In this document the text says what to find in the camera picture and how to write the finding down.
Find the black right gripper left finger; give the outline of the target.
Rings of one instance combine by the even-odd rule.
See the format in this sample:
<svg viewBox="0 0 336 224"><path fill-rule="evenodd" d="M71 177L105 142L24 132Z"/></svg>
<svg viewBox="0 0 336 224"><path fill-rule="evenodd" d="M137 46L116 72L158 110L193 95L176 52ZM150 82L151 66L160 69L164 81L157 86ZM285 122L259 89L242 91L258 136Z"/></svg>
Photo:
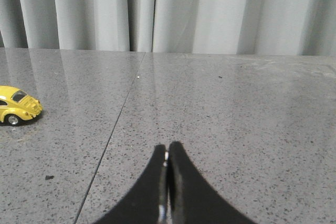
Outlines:
<svg viewBox="0 0 336 224"><path fill-rule="evenodd" d="M166 223L167 151L157 145L128 193L96 223Z"/></svg>

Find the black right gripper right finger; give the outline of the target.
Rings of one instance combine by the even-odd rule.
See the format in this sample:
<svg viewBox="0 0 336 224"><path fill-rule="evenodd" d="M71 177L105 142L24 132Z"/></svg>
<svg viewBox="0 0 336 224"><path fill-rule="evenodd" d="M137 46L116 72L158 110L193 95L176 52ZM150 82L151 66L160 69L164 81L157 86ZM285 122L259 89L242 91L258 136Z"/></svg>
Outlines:
<svg viewBox="0 0 336 224"><path fill-rule="evenodd" d="M169 147L169 177L173 223L254 223L211 187L180 142Z"/></svg>

